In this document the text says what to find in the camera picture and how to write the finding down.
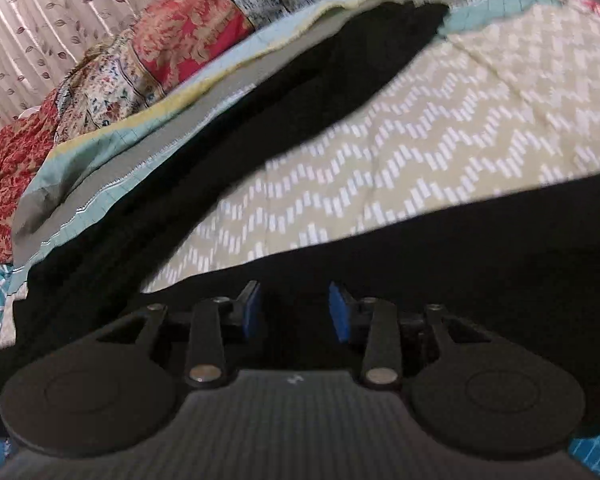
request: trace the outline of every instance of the zigzag pattern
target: zigzag pattern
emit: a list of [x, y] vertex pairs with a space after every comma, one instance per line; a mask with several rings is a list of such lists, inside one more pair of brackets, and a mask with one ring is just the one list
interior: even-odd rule
[[534, 6], [424, 50], [365, 107], [222, 199], [146, 291], [600, 171], [600, 25]]

